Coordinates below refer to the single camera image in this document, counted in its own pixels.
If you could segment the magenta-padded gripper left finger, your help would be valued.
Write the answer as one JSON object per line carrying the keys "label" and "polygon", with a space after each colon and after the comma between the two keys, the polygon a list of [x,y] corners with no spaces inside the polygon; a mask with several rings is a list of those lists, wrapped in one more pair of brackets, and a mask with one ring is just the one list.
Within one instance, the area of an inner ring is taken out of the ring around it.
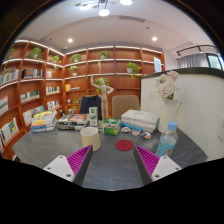
{"label": "magenta-padded gripper left finger", "polygon": [[92,155],[93,146],[89,145],[69,156],[59,155],[44,170],[81,186]]}

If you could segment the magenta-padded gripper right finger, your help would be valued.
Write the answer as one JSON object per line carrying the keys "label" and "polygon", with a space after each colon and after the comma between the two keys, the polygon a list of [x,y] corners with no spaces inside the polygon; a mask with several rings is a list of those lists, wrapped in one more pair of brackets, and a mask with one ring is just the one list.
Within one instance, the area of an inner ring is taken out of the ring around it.
{"label": "magenta-padded gripper right finger", "polygon": [[168,156],[159,157],[137,145],[134,146],[133,155],[144,185],[181,170],[181,167]]}

